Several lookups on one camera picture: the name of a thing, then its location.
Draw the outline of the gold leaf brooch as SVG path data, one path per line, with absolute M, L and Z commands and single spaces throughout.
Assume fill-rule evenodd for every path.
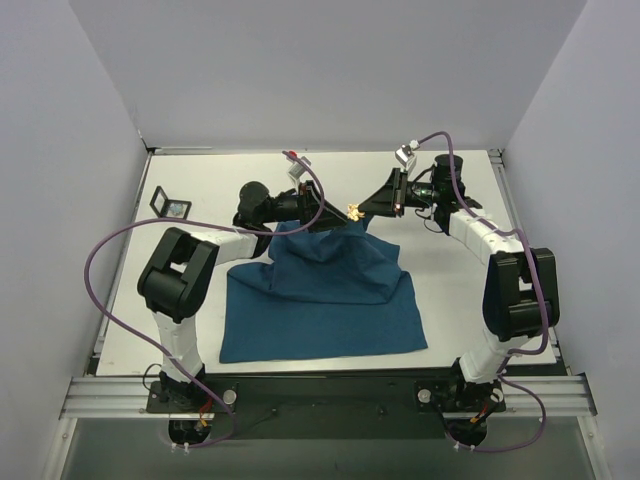
M 361 212 L 358 204 L 349 204 L 347 206 L 347 218 L 353 222 L 359 222 L 364 219 L 366 214 Z

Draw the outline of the blue t-shirt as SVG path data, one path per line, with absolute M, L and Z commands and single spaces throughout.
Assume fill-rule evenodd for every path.
M 350 223 L 278 225 L 266 263 L 227 273 L 223 364 L 404 354 L 428 344 L 398 245 Z

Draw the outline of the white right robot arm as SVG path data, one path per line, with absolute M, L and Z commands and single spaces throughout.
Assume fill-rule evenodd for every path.
M 453 369 L 459 391 L 491 385 L 512 356 L 528 354 L 530 339 L 540 338 L 538 349 L 545 350 L 549 329 L 559 320 L 555 257 L 548 249 L 530 248 L 522 232 L 503 231 L 487 218 L 482 205 L 465 193 L 460 156 L 436 156 L 427 171 L 429 181 L 408 177 L 414 162 L 414 156 L 408 156 L 370 197 L 349 206 L 347 216 L 359 221 L 400 217 L 408 208 L 429 209 L 440 231 L 485 266 L 482 337 Z

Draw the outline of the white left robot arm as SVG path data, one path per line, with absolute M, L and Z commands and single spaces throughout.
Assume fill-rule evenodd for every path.
M 197 348 L 195 315 L 206 298 L 214 268 L 261 256 L 271 243 L 269 223 L 309 223 L 312 232 L 347 224 L 347 216 L 323 202 L 312 181 L 273 197 L 252 181 L 239 192 L 230 231 L 215 231 L 200 239 L 179 228 L 161 237 L 138 280 L 137 291 L 152 312 L 165 349 L 160 391 L 183 411 L 204 402 L 204 363 Z

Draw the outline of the left black display box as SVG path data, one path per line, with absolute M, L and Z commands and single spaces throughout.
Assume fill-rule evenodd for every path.
M 168 213 L 172 204 L 182 204 L 184 206 L 182 217 L 173 217 Z M 149 206 L 157 218 L 186 220 L 189 216 L 192 202 L 187 200 L 171 199 L 168 197 L 164 189 L 158 185 L 152 194 Z

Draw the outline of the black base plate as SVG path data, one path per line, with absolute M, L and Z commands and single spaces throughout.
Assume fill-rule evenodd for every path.
M 483 441 L 506 409 L 499 382 L 472 385 L 447 369 L 207 374 L 196 386 L 151 383 L 146 410 L 169 418 L 177 443 L 228 431 L 236 440 L 438 439 Z

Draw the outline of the aluminium frame rail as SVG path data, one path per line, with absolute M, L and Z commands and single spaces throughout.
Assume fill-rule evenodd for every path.
M 142 419 L 161 417 L 146 410 L 148 391 L 140 377 L 74 377 L 61 419 Z

